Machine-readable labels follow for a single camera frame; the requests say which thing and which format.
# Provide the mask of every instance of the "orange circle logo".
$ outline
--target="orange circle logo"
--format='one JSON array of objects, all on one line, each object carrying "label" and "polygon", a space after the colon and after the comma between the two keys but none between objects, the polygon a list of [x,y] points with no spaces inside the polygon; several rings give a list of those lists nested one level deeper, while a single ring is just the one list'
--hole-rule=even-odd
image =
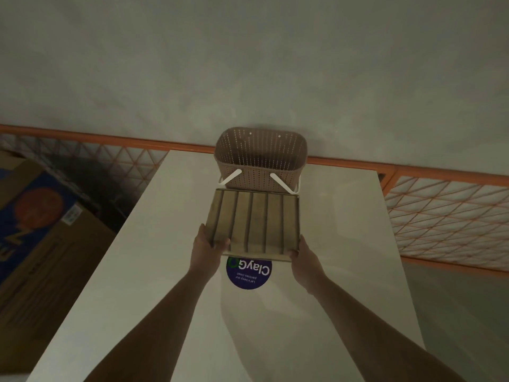
[{"label": "orange circle logo", "polygon": [[60,194],[47,187],[29,190],[14,204],[14,217],[30,229],[47,227],[57,221],[64,210]]}]

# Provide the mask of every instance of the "person's left hand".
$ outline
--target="person's left hand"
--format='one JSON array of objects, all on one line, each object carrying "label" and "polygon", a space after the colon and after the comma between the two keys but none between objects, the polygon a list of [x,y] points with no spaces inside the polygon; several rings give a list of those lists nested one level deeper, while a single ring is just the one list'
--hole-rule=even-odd
[{"label": "person's left hand", "polygon": [[205,235],[205,225],[201,224],[194,238],[189,272],[200,274],[209,281],[220,266],[221,254],[229,245],[230,239],[227,238],[225,241],[216,242],[214,247],[211,247]]}]

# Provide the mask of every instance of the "basket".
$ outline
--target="basket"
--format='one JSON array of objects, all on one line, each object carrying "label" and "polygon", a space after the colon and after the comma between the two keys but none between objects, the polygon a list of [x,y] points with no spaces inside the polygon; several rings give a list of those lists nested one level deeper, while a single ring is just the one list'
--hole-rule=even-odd
[{"label": "basket", "polygon": [[308,145],[296,132],[232,127],[221,134],[214,150],[228,189],[298,193]]}]

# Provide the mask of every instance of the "person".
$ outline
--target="person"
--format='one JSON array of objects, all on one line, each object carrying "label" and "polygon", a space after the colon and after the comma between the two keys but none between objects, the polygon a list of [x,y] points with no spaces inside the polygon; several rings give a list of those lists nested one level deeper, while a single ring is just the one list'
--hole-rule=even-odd
[{"label": "person", "polygon": [[[194,308],[230,241],[212,247],[200,225],[189,270],[150,313],[88,375],[86,382],[168,382]],[[323,307],[366,382],[464,381],[448,366],[398,332],[325,274],[303,236],[287,253],[296,281]]]}]

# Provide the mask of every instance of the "blue circular sticker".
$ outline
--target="blue circular sticker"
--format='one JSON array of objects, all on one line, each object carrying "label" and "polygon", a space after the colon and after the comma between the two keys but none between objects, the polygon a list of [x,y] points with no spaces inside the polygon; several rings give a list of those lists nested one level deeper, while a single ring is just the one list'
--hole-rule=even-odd
[{"label": "blue circular sticker", "polygon": [[261,287],[269,279],[272,272],[272,261],[251,260],[239,257],[228,257],[226,273],[237,287],[255,289]]}]

